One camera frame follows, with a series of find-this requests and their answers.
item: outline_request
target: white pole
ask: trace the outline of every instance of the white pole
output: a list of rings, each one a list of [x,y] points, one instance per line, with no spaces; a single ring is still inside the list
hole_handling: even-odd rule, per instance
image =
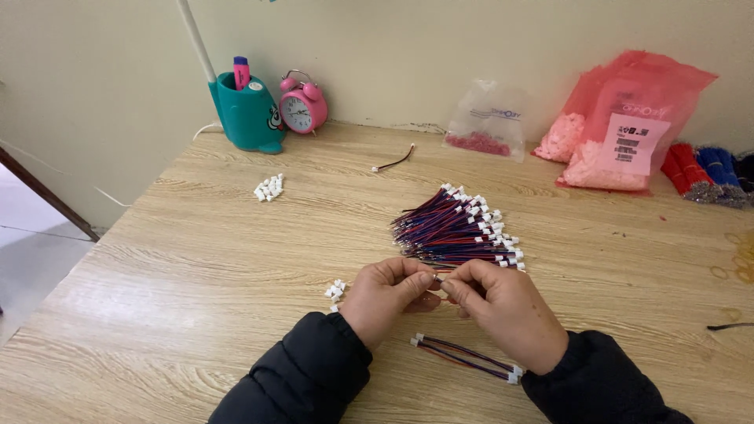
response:
[[[215,82],[217,81],[215,69],[212,69],[210,57],[207,56],[207,49],[204,48],[204,43],[201,41],[199,28],[196,27],[194,15],[191,13],[191,8],[189,7],[189,0],[177,1],[178,9],[181,10],[181,15],[183,15],[183,22],[186,24],[186,29],[188,29],[188,35],[191,36],[191,42],[194,45],[194,50],[196,50],[197,56],[199,56],[199,61],[201,62],[201,67],[204,68],[204,73],[207,75],[207,80],[209,82]]]

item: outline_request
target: black jacket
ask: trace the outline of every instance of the black jacket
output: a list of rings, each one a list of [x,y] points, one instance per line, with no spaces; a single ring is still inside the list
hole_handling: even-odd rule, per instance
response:
[[[612,337],[569,332],[550,373],[524,374],[526,394],[554,423],[691,424]],[[369,382],[372,354],[339,313],[307,314],[222,399],[210,424],[335,423]]]

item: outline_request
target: person's right hand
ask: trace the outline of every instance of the person's right hand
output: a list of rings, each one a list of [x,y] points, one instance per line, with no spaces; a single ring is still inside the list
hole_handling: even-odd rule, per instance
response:
[[[470,260],[440,287],[461,305],[495,344],[537,375],[555,368],[568,348],[568,333],[525,272]]]

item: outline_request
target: alarm clock face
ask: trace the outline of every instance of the alarm clock face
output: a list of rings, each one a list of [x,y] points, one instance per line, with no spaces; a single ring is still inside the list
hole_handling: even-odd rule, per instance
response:
[[[306,131],[311,126],[311,111],[297,97],[287,97],[280,105],[283,119],[294,131]]]

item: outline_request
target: label sticker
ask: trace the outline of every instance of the label sticker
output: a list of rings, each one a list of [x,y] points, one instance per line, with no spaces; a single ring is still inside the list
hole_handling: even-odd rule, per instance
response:
[[[597,167],[624,174],[649,175],[654,147],[668,128],[668,121],[611,114]]]

